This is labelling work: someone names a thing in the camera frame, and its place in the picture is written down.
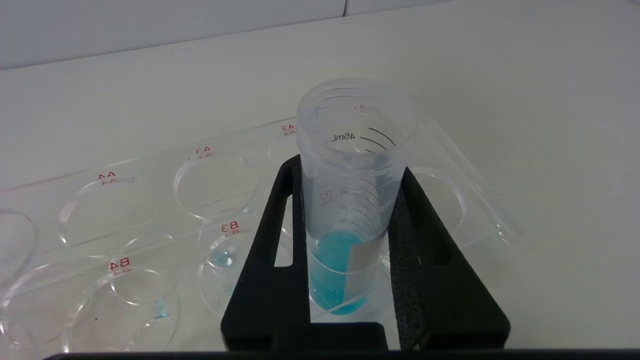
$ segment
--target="clear plastic tray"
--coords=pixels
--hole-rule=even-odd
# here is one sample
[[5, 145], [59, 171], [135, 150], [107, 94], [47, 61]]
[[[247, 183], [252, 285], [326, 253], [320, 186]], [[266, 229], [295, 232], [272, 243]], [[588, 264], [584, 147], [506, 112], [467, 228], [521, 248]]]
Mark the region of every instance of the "clear plastic tray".
[[[298, 153], [295, 124], [1, 191], [0, 346], [19, 359], [224, 350], [220, 318], [277, 170]], [[513, 243], [506, 213], [435, 121], [419, 126], [415, 147], [411, 169], [461, 248], [482, 243], [482, 254], [495, 254]], [[276, 266], [291, 263], [287, 211]], [[381, 322], [393, 348], [384, 256], [378, 273], [357, 312], [337, 316], [311, 303], [313, 320]]]

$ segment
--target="blue liquid droplet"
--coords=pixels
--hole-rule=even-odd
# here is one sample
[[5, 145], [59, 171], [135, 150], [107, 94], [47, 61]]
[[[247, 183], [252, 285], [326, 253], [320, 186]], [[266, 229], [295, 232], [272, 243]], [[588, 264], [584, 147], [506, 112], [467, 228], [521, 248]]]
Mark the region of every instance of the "blue liquid droplet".
[[[316, 258], [327, 268], [335, 270], [335, 272], [328, 270], [312, 260], [310, 272], [312, 296], [321, 308], [331, 309], [342, 304], [345, 300], [349, 300], [344, 298], [347, 275], [339, 272], [347, 272], [351, 247], [361, 242], [362, 240], [358, 236], [346, 231], [328, 233], [318, 242]], [[366, 300], [367, 298], [363, 297], [332, 311], [332, 314], [350, 314], [360, 309]]]

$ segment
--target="circular well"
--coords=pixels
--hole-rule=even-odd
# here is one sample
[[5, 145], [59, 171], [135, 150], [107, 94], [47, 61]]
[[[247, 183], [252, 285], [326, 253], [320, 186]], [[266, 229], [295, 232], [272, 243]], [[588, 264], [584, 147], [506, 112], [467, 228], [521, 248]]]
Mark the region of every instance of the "circular well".
[[[140, 304], [114, 296], [109, 284], [125, 277], [153, 284]], [[179, 311], [175, 289], [162, 274], [136, 266], [127, 272], [112, 272], [85, 289], [69, 310], [61, 334], [62, 349], [162, 351], [175, 334]]]
[[244, 157], [219, 152], [183, 163], [173, 178], [173, 195], [188, 213], [211, 221], [247, 207], [256, 185], [253, 166]]
[[42, 265], [21, 276], [0, 300], [2, 335], [25, 348], [50, 348], [47, 344], [60, 335], [68, 305], [79, 293], [76, 286], [83, 283], [73, 276], [73, 265], [66, 263]]
[[444, 226], [453, 233], [467, 217], [460, 187], [445, 174], [428, 167], [409, 167]]
[[156, 199], [145, 183], [107, 177], [84, 186], [64, 205], [60, 240], [66, 247], [83, 245], [85, 256], [108, 258], [146, 232], [156, 215]]
[[111, 281], [113, 292], [129, 304], [142, 305], [164, 296], [162, 291], [171, 291], [172, 288], [167, 287], [165, 282], [176, 286], [184, 269], [181, 258], [169, 247], [171, 244], [173, 237], [164, 233], [148, 233], [127, 243], [111, 258], [110, 272], [128, 272], [137, 266], [153, 269], [162, 275], [139, 272], [115, 277]]
[[[254, 232], [241, 233], [228, 238], [223, 235], [219, 241], [214, 241], [209, 255], [198, 267], [200, 296], [207, 307], [217, 315], [222, 316], [227, 308], [254, 236]], [[291, 251], [281, 241], [278, 244], [274, 266], [287, 266], [291, 264], [291, 259]]]
[[25, 214], [0, 209], [0, 288], [11, 283], [33, 256], [38, 236]]
[[269, 145], [269, 164], [275, 172], [278, 172], [285, 161], [299, 153], [295, 133], [278, 136], [278, 138]]

